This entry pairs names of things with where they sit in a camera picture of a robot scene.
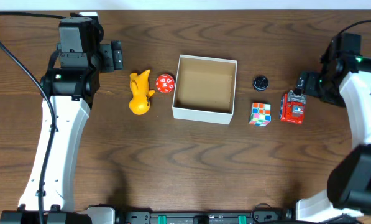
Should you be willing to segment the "red toy fire truck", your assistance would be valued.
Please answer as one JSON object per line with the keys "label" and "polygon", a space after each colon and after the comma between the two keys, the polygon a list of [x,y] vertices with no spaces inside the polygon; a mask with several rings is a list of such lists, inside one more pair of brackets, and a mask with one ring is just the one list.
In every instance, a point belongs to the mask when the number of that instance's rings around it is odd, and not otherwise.
{"label": "red toy fire truck", "polygon": [[303,124],[305,117],[306,95],[296,94],[293,90],[281,98],[279,120],[293,124]]}

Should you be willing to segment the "multicoloured puzzle cube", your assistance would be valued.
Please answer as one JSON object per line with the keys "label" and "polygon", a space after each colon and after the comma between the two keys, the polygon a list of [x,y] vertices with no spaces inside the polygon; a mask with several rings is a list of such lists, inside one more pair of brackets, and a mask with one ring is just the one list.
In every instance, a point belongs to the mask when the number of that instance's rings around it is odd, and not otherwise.
{"label": "multicoloured puzzle cube", "polygon": [[249,124],[266,126],[272,121],[271,105],[265,103],[252,103]]}

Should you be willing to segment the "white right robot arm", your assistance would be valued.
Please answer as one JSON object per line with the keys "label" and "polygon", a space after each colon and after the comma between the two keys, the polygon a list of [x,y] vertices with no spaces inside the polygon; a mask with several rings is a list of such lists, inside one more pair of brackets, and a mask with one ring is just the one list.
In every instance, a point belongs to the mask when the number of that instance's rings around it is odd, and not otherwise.
{"label": "white right robot arm", "polygon": [[350,154],[331,172],[322,192],[296,203],[298,221],[323,223],[371,215],[371,58],[360,54],[361,36],[332,38],[322,70],[303,72],[295,91],[345,107],[352,134]]}

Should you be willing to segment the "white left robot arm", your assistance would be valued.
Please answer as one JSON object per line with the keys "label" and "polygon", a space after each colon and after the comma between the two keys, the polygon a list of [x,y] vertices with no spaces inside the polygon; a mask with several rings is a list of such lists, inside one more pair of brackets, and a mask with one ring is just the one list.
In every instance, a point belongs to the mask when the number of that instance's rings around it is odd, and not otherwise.
{"label": "white left robot arm", "polygon": [[123,68],[121,43],[102,44],[97,12],[59,17],[60,41],[51,54],[42,91],[42,128],[32,172],[18,208],[0,223],[118,223],[114,207],[74,209],[73,180],[80,141],[99,89],[100,73]]}

